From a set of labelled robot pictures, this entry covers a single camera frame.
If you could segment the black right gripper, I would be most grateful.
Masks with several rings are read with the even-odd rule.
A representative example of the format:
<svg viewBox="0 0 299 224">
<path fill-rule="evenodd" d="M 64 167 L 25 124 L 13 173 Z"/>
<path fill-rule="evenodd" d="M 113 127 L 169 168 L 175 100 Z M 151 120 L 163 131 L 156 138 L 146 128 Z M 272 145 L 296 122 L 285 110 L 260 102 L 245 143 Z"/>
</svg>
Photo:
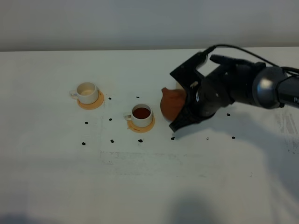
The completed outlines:
<svg viewBox="0 0 299 224">
<path fill-rule="evenodd" d="M 210 59 L 218 67 L 207 76 L 198 69 Z M 236 59 L 199 52 L 170 75 L 184 88 L 185 104 L 178 116 L 169 124 L 175 133 L 179 129 L 198 124 L 213 117 L 223 107 L 236 101 Z"/>
</svg>

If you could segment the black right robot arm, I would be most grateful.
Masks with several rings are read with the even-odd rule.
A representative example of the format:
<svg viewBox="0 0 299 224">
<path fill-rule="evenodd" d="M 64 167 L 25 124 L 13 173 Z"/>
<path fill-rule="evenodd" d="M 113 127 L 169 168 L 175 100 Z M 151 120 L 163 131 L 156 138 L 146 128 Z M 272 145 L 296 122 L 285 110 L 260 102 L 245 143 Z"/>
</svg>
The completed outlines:
<svg viewBox="0 0 299 224">
<path fill-rule="evenodd" d="M 299 106 L 299 78 L 287 75 L 290 68 L 211 55 L 218 67 L 203 76 L 197 69 L 207 59 L 199 52 L 170 73 L 186 92 L 182 109 L 169 125 L 173 132 L 210 119 L 235 102 L 265 109 Z"/>
</svg>

